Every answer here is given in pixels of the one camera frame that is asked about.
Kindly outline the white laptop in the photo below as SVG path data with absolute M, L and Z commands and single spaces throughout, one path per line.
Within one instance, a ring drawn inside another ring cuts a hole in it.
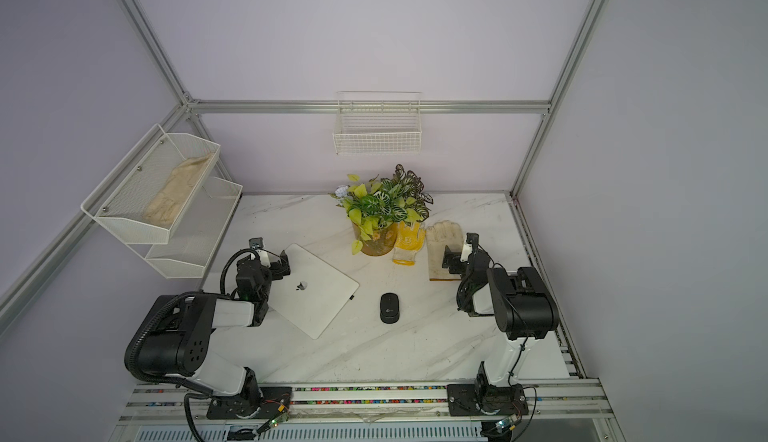
M 263 329 L 292 325 L 317 340 L 360 284 L 298 244 L 285 249 L 290 274 L 272 283 Z

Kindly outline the black wireless mouse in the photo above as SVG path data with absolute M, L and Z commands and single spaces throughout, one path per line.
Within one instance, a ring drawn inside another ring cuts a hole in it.
M 400 319 L 400 300 L 397 294 L 388 292 L 380 298 L 380 320 L 384 324 L 394 324 Z

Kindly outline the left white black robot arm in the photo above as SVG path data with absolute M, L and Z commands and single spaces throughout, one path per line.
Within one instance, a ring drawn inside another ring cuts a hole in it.
M 191 410 L 195 400 L 209 404 L 211 419 L 260 419 L 257 429 L 238 429 L 235 441 L 255 441 L 287 421 L 293 390 L 262 389 L 253 369 L 237 365 L 210 347 L 218 329 L 258 327 L 268 311 L 271 285 L 291 273 L 286 252 L 275 254 L 257 244 L 233 254 L 236 286 L 219 281 L 216 293 L 188 291 L 161 295 L 129 342 L 124 365 L 142 382 L 184 387 L 182 407 L 194 440 L 203 438 Z

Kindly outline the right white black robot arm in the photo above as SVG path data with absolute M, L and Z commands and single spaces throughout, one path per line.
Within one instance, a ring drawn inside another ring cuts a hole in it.
M 508 273 L 484 249 L 469 243 L 459 252 L 446 248 L 442 265 L 460 276 L 458 311 L 480 317 L 474 295 L 482 288 L 490 291 L 489 315 L 505 340 L 499 351 L 480 363 L 472 383 L 447 386 L 449 412 L 454 416 L 528 414 L 519 372 L 536 342 L 560 323 L 549 289 L 535 268 L 520 267 Z

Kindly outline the beige work glove on table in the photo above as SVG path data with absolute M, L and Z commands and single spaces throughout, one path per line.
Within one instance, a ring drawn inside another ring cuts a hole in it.
M 443 268 L 445 248 L 451 252 L 461 252 L 465 236 L 461 226 L 453 221 L 439 221 L 426 229 L 428 255 L 428 276 L 432 281 L 459 280 L 459 274 L 452 274 Z

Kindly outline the yellow glass cup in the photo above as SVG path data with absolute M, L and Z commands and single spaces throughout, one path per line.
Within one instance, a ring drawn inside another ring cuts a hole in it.
M 392 261 L 401 266 L 413 266 L 424 245 L 426 231 L 419 222 L 400 222 L 397 230 Z

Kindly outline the potted green plant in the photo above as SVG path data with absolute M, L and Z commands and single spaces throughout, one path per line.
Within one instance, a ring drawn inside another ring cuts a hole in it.
M 401 227 L 416 226 L 430 216 L 432 195 L 425 191 L 422 178 L 401 164 L 389 177 L 377 175 L 364 180 L 350 174 L 348 180 L 330 197 L 352 224 L 354 255 L 388 254 L 395 248 Z

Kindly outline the beige glove in basket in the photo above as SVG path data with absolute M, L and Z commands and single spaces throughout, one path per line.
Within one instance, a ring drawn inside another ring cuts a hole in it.
M 169 228 L 181 213 L 210 158 L 211 154 L 190 158 L 176 166 L 161 191 L 148 204 L 143 219 L 149 224 Z

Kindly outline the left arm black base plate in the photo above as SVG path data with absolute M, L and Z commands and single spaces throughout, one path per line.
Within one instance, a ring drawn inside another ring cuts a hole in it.
M 267 420 L 287 412 L 293 396 L 289 386 L 260 387 L 251 397 L 248 394 L 214 397 L 206 418 L 210 420 L 257 419 Z

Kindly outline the white two-tier wall basket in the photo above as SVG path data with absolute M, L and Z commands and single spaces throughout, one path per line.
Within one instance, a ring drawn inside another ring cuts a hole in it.
M 208 272 L 242 196 L 216 174 L 221 147 L 150 129 L 81 204 L 81 211 L 167 279 Z

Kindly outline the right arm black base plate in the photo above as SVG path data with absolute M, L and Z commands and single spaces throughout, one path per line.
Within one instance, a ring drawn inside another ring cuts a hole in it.
M 447 386 L 448 409 L 451 416 L 524 416 L 529 407 L 523 387 L 490 385 L 476 388 L 472 384 Z

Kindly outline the aluminium front rail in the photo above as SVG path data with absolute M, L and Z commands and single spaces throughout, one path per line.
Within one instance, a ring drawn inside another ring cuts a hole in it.
M 529 380 L 522 384 L 529 414 L 451 416 L 447 386 L 462 382 L 268 384 L 289 386 L 287 421 L 255 441 L 622 441 L 625 436 L 596 379 Z M 184 390 L 135 387 L 113 441 L 195 441 L 182 407 Z M 210 420 L 209 404 L 191 410 L 205 441 L 235 441 L 238 429 L 262 420 Z

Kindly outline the aluminium frame profiles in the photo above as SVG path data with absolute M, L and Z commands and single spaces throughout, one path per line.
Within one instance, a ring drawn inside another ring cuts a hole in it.
M 341 0 L 317 20 L 335 39 L 379 25 L 411 40 L 403 0 Z M 525 33 L 554 21 L 564 0 L 501 0 L 501 13 L 469 0 L 440 0 L 439 11 L 477 33 L 483 22 L 510 23 Z M 140 0 L 1 0 L 1 329 L 9 332 L 54 276 L 55 252 L 81 217 L 75 198 L 99 170 L 114 165 L 133 133 L 155 124 L 168 106 L 172 120 L 189 114 L 326 114 L 332 112 L 544 113 L 552 99 L 511 95 L 417 98 L 405 90 L 354 88 L 336 97 L 196 99 Z

